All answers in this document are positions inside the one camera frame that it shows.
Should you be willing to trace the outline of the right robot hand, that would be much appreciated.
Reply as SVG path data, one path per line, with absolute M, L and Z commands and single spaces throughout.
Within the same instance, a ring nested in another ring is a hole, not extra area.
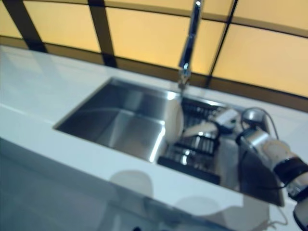
M 213 122 L 222 134 L 233 133 L 238 118 L 239 112 L 233 108 L 218 108 L 208 116 L 208 120 Z

